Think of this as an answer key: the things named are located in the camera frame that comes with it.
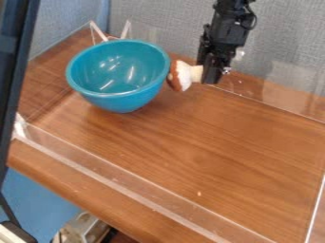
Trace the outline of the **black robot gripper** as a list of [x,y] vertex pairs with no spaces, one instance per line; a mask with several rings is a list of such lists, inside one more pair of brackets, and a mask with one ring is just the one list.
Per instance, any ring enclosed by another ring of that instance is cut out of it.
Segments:
[[216,0],[213,3],[213,20],[204,26],[197,56],[197,64],[204,64],[204,84],[217,84],[232,71],[237,49],[245,46],[257,25],[257,15],[250,8],[254,1]]

